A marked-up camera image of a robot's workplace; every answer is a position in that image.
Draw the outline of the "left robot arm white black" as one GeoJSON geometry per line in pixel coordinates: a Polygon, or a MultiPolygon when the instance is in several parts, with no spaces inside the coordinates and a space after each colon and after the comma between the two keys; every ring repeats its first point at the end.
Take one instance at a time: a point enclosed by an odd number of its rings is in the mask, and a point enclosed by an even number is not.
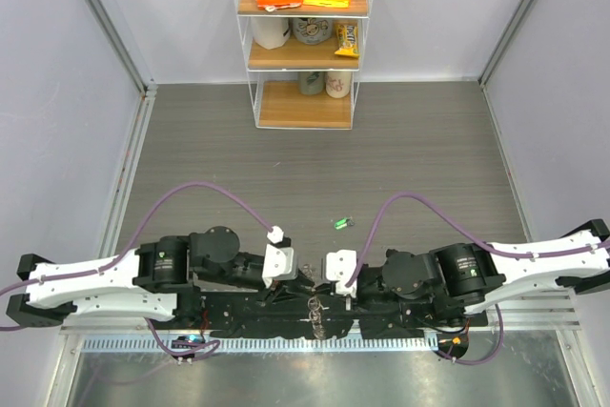
{"type": "Polygon", "coordinates": [[[201,282],[248,290],[264,303],[314,288],[283,232],[274,230],[259,255],[241,251],[237,233],[223,226],[164,236],[108,260],[56,264],[24,254],[17,274],[25,285],[10,296],[6,314],[20,328],[93,316],[143,317],[165,329],[191,329],[204,322],[201,282]]]}

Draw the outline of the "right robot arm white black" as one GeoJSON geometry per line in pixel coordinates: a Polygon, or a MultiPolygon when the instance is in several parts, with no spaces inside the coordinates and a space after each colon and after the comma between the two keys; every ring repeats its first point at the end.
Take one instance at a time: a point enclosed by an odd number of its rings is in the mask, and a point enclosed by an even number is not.
{"type": "Polygon", "coordinates": [[[456,243],[424,254],[389,249],[382,266],[356,265],[356,252],[328,253],[323,293],[343,302],[356,319],[403,317],[409,322],[459,327],[504,300],[572,289],[578,294],[609,287],[609,229],[590,220],[559,239],[493,243],[482,249],[456,243]]]}

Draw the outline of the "large keyring with many rings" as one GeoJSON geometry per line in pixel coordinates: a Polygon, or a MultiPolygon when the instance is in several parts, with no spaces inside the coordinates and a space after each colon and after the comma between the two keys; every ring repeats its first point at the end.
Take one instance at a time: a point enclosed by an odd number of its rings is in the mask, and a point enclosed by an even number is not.
{"type": "Polygon", "coordinates": [[[307,306],[309,309],[309,320],[312,324],[314,338],[317,340],[325,340],[327,338],[327,335],[322,325],[323,306],[321,301],[315,294],[314,290],[315,288],[312,288],[313,294],[307,302],[307,306]]]}

